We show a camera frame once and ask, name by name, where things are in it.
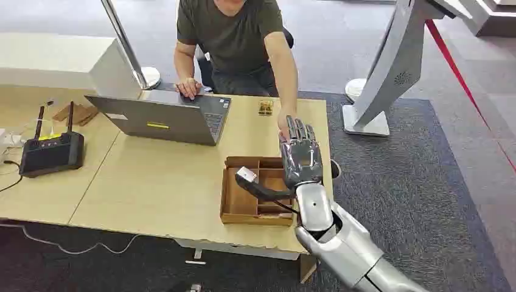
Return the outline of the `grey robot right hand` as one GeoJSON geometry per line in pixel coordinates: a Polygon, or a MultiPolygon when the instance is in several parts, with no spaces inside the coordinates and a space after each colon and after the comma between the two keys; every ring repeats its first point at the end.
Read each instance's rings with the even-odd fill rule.
{"type": "Polygon", "coordinates": [[[287,140],[280,143],[285,185],[294,190],[301,184],[321,183],[323,160],[313,127],[291,115],[286,116],[286,121],[287,140]]]}

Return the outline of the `person's right hand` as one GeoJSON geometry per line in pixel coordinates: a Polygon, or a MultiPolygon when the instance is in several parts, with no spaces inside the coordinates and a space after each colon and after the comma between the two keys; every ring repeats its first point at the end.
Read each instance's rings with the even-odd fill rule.
{"type": "Polygon", "coordinates": [[[196,81],[193,77],[188,77],[181,79],[178,83],[176,83],[175,88],[183,96],[194,100],[197,94],[200,93],[202,84],[196,81]]]}

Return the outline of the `person's left hand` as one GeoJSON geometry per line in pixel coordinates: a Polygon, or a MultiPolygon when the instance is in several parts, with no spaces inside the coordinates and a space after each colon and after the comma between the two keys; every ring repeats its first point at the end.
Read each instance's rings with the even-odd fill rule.
{"type": "Polygon", "coordinates": [[[277,125],[278,125],[278,129],[279,129],[279,135],[280,135],[281,139],[285,140],[285,141],[290,140],[287,116],[291,116],[292,118],[295,118],[297,116],[296,110],[281,108],[279,111],[279,114],[277,117],[277,125]]]}

